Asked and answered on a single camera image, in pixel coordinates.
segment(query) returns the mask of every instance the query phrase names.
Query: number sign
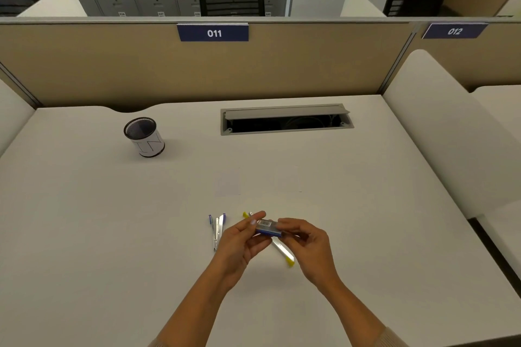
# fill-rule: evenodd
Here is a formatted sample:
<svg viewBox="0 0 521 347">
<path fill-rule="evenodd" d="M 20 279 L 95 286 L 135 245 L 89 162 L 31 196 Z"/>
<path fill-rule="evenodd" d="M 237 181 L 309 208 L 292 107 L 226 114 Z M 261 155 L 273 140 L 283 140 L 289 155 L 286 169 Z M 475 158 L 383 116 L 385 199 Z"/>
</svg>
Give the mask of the number sign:
<svg viewBox="0 0 521 347">
<path fill-rule="evenodd" d="M 422 39 L 475 39 L 488 26 L 486 23 L 450 22 L 430 24 Z"/>
<path fill-rule="evenodd" d="M 177 24 L 181 41 L 248 41 L 248 24 Z"/>
</svg>

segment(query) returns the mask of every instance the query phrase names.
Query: hand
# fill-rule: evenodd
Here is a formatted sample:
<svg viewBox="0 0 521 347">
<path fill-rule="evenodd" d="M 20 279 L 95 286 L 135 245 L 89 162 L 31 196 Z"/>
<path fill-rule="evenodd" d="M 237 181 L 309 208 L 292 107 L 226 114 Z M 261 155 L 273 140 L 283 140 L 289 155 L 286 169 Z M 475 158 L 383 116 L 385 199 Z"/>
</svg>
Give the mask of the hand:
<svg viewBox="0 0 521 347">
<path fill-rule="evenodd" d="M 226 292 L 237 284 L 250 260 L 270 245 L 270 236 L 254 236 L 257 221 L 264 217 L 266 213 L 263 211 L 255 213 L 224 231 L 208 267 L 218 271 Z"/>
<path fill-rule="evenodd" d="M 295 254 L 304 276 L 320 291 L 341 282 L 324 230 L 303 219 L 279 219 L 277 228 L 284 232 L 280 239 Z"/>
</svg>

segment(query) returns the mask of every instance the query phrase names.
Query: sleeve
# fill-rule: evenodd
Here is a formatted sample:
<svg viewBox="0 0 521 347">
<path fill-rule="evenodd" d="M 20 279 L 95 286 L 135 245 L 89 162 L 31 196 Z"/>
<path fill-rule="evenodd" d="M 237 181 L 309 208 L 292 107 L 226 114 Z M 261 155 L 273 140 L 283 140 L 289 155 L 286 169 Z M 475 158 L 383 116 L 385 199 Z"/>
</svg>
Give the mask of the sleeve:
<svg viewBox="0 0 521 347">
<path fill-rule="evenodd" d="M 148 347 L 168 347 L 165 343 L 161 343 L 157 339 L 154 339 L 152 343 L 148 345 Z"/>
<path fill-rule="evenodd" d="M 380 335 L 374 347 L 407 347 L 407 344 L 389 328 Z"/>
</svg>

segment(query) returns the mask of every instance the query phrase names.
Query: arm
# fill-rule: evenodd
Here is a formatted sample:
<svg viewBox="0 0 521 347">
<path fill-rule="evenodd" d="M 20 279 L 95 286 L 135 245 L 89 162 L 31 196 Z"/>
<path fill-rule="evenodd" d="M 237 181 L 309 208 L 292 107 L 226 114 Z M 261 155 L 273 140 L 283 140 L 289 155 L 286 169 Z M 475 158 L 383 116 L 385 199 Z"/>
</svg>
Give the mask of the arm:
<svg viewBox="0 0 521 347">
<path fill-rule="evenodd" d="M 255 235 L 253 215 L 226 229 L 210 265 L 201 274 L 151 346 L 204 347 L 224 297 L 239 281 L 250 260 L 271 243 Z"/>
<path fill-rule="evenodd" d="M 405 344 L 342 283 L 336 272 L 327 233 L 302 219 L 279 219 L 281 240 L 295 254 L 304 276 L 335 309 L 353 347 Z"/>
</svg>

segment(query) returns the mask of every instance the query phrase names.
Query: forearm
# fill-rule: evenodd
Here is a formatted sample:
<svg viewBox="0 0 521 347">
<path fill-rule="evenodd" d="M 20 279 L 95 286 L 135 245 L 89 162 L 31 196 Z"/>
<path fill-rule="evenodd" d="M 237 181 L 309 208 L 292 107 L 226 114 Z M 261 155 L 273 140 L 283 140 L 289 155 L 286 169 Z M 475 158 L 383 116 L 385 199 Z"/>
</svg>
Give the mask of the forearm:
<svg viewBox="0 0 521 347">
<path fill-rule="evenodd" d="M 335 309 L 353 347 L 373 347 L 384 324 L 338 278 L 319 288 Z"/>
<path fill-rule="evenodd" d="M 209 267 L 201 274 L 157 336 L 170 347 L 204 347 L 226 295 L 221 274 Z"/>
</svg>

